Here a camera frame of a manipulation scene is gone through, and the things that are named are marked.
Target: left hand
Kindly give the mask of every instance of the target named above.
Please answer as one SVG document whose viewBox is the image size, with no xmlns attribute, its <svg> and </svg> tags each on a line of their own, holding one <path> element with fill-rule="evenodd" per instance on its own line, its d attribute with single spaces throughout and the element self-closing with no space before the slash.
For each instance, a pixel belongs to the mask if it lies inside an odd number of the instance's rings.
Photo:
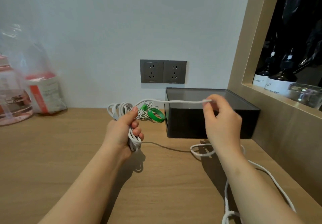
<svg viewBox="0 0 322 224">
<path fill-rule="evenodd" d="M 116 149 L 117 153 L 120 153 L 122 161 L 126 161 L 133 153 L 127 144 L 129 126 L 132 127 L 135 136 L 139 136 L 142 141 L 144 139 L 139 122 L 135 120 L 136 116 L 138 116 L 138 108 L 135 106 L 118 121 L 111 120 L 107 125 L 103 146 Z"/>
</svg>

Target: bottle label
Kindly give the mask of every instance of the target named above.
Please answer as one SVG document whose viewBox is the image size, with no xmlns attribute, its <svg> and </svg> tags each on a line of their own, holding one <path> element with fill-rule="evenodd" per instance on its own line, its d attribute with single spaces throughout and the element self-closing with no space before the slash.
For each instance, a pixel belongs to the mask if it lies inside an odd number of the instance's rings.
<svg viewBox="0 0 322 224">
<path fill-rule="evenodd" d="M 27 80 L 27 84 L 40 109 L 40 111 L 35 109 L 35 112 L 54 113 L 66 108 L 60 96 L 57 77 L 43 80 Z"/>
<path fill-rule="evenodd" d="M 259 86 L 259 87 L 265 87 L 267 79 L 268 79 L 268 76 L 255 75 L 253 80 L 253 85 Z"/>
<path fill-rule="evenodd" d="M 290 94 L 288 88 L 293 83 L 295 82 L 279 81 L 268 78 L 265 90 L 287 97 Z"/>
</svg>

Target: glass jar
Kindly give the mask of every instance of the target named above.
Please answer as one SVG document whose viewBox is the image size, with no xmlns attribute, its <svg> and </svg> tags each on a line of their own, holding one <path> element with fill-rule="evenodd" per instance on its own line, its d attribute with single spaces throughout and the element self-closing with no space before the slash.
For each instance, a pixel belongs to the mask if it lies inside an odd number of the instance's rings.
<svg viewBox="0 0 322 224">
<path fill-rule="evenodd" d="M 320 108 L 322 104 L 322 87 L 294 83 L 290 85 L 289 90 L 288 98 L 291 100 L 315 109 Z"/>
</svg>

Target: red label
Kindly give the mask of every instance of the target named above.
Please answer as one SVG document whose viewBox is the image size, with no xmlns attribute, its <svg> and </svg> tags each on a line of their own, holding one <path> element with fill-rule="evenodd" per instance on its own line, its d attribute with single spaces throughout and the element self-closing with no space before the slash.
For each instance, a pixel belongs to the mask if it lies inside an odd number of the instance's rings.
<svg viewBox="0 0 322 224">
<path fill-rule="evenodd" d="M 36 85 L 31 85 L 30 87 L 30 91 L 33 94 L 37 104 L 39 105 L 40 110 L 42 111 L 42 113 L 48 113 L 48 109 L 47 106 L 45 104 L 45 101 L 43 100 L 41 93 L 39 91 L 38 86 Z"/>
</svg>

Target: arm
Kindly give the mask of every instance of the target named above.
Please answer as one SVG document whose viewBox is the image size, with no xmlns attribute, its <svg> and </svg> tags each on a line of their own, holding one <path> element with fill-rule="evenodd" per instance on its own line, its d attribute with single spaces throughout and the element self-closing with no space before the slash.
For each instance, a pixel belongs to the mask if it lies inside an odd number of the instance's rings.
<svg viewBox="0 0 322 224">
<path fill-rule="evenodd" d="M 127 146 L 128 127 L 142 140 L 144 135 L 134 121 L 138 108 L 112 120 L 102 147 L 76 181 L 39 224 L 95 224 L 100 223 L 105 206 L 121 165 L 132 154 Z"/>
<path fill-rule="evenodd" d="M 303 224 L 295 212 L 268 185 L 244 157 L 240 148 L 241 117 L 219 95 L 205 103 L 207 136 L 228 178 L 231 191 L 246 224 Z"/>
</svg>

